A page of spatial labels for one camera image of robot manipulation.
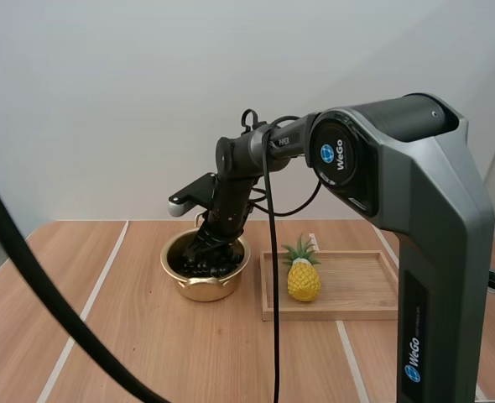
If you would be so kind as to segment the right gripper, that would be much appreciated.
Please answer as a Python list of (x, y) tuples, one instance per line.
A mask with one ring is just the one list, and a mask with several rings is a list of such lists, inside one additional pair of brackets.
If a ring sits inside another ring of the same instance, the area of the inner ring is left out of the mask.
[(204, 259), (214, 249), (236, 239), (242, 233), (248, 217), (248, 200), (258, 177), (218, 177), (212, 208), (193, 240), (185, 248), (184, 257), (189, 261)]

